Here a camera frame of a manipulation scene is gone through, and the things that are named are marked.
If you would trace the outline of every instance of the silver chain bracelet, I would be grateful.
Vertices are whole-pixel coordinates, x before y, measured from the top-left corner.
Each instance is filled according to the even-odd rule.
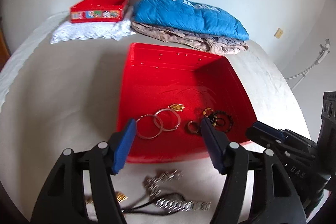
[[[159,177],[147,177],[144,185],[150,199],[157,198],[161,194],[159,182],[167,182],[171,180],[179,180],[182,177],[182,171],[175,170],[171,172],[163,172]],[[210,202],[197,202],[197,201],[183,201],[178,199],[160,198],[156,202],[156,207],[169,209],[169,210],[181,210],[181,211],[208,211],[210,209]]]

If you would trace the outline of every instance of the cartoon print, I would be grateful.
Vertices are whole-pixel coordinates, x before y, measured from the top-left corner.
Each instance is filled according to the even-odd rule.
[[[110,18],[110,12],[109,11],[103,11],[103,17],[104,18]]]
[[[85,17],[86,18],[94,18],[95,17],[95,12],[94,11],[86,11],[85,12]]]
[[[110,15],[112,18],[118,17],[119,16],[119,11],[118,10],[112,10],[110,11]]]
[[[84,18],[84,12],[78,12],[77,17],[78,19],[83,19]]]
[[[101,11],[95,11],[94,17],[101,17]]]

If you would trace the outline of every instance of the folded fabric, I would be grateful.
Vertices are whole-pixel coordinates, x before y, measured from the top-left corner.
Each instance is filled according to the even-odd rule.
[[[87,22],[70,23],[64,22],[52,34],[51,44],[68,40],[86,40],[90,38],[106,38],[120,40],[128,37],[135,32],[131,31],[130,18],[133,13],[133,7],[129,7],[124,19],[119,22]]]
[[[228,12],[188,0],[140,0],[134,7],[134,21],[240,40],[249,39],[240,21]]]
[[[211,52],[222,56],[237,54],[240,50],[248,49],[246,42],[227,37],[206,36],[170,27],[160,27],[137,22],[132,22],[132,28],[139,33],[164,42],[180,43],[203,52]]]

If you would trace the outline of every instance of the white bedsheet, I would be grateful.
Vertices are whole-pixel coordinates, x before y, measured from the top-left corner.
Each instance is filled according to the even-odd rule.
[[[112,75],[109,85],[120,84],[128,45],[131,42],[167,45],[139,34],[118,42],[97,39],[50,45],[51,31],[66,16],[67,13],[61,13],[46,20],[13,54],[0,74],[0,106],[10,91],[0,113],[0,158],[6,159],[0,163],[0,180],[28,219],[39,190],[63,149],[87,150],[108,138],[106,128],[113,129],[115,120],[107,124],[104,113],[116,113],[119,93],[108,93],[104,81]],[[249,41],[248,45],[248,51],[228,59],[246,89],[258,120],[309,138],[302,112],[283,76],[258,44]],[[47,53],[45,58],[41,56],[43,52]],[[94,100],[92,90],[97,93]],[[263,150],[254,143],[246,148]],[[144,194],[144,177],[155,175],[157,169],[183,170],[184,177],[170,186],[188,199],[212,202],[211,210],[170,217],[128,215],[128,223],[209,223],[224,185],[224,177],[212,167],[210,159],[161,165],[126,164],[113,177],[115,189],[129,196],[125,204]],[[248,215],[252,187],[253,173],[249,172],[242,219]]]

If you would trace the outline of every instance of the metal ring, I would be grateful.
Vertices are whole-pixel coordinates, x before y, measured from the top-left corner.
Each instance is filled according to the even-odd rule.
[[[138,122],[140,121],[141,118],[143,117],[146,117],[146,116],[151,116],[151,117],[154,117],[154,121],[159,120],[160,122],[160,127],[158,126],[158,128],[160,128],[160,131],[158,132],[158,134],[156,134],[155,136],[152,136],[152,137],[145,137],[145,136],[142,136],[139,131],[138,131],[138,127],[136,127],[136,135],[139,137],[139,138],[142,138],[144,140],[150,140],[150,139],[154,139],[155,137],[159,136],[161,133],[162,133],[162,130],[163,130],[163,121],[161,120],[160,117],[157,117],[153,114],[146,114],[146,115],[142,115],[139,119],[137,119],[136,121],[136,124],[138,124]]]
[[[157,118],[158,117],[158,114],[160,113],[160,112],[163,112],[163,111],[170,111],[170,112],[173,112],[175,115],[176,115],[176,117],[177,117],[177,125],[174,127],[174,128],[172,128],[172,129],[165,129],[165,128],[162,128],[162,130],[163,131],[173,131],[173,130],[176,130],[179,126],[180,126],[180,124],[181,124],[181,117],[180,117],[180,115],[179,114],[177,114],[177,112],[175,111],[175,110],[172,110],[171,108],[163,108],[163,109],[160,109],[160,110],[158,110],[157,112],[155,112],[155,114],[154,114],[154,116]],[[155,125],[158,127],[158,128],[160,128],[159,127],[159,125],[158,125],[158,123],[156,122],[156,120],[154,119],[154,123],[155,123]]]
[[[192,123],[196,124],[197,130],[192,130],[191,129],[191,124]],[[200,127],[199,127],[199,125],[198,125],[198,123],[196,121],[190,121],[190,122],[188,122],[187,128],[188,128],[189,132],[192,133],[192,134],[197,134],[200,131]]]

